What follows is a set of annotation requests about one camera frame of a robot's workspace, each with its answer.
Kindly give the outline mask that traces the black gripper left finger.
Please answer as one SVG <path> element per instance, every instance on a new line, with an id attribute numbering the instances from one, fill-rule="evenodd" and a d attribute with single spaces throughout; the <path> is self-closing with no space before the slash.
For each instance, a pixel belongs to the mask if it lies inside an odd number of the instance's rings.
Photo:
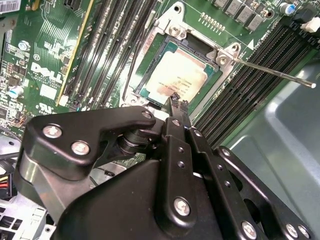
<path id="1" fill-rule="evenodd" d="M 168 98 L 160 119 L 143 106 L 37 116 L 25 128 L 15 183 L 56 223 L 77 198 L 139 163 L 191 164 L 188 103 Z"/>

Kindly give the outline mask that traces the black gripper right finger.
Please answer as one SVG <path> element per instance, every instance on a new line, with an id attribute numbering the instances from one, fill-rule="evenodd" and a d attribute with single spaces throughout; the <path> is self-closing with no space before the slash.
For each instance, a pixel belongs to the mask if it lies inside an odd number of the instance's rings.
<path id="1" fill-rule="evenodd" d="M 188 240 L 314 240 L 316 235 L 229 148 L 190 126 L 198 222 Z"/>

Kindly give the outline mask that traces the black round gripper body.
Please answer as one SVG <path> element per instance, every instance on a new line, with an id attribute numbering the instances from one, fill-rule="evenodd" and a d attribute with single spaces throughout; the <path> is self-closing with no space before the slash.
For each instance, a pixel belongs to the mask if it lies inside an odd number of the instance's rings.
<path id="1" fill-rule="evenodd" d="M 147 160 L 77 198 L 55 240 L 238 240 L 220 196 L 211 203 L 192 165 Z"/>

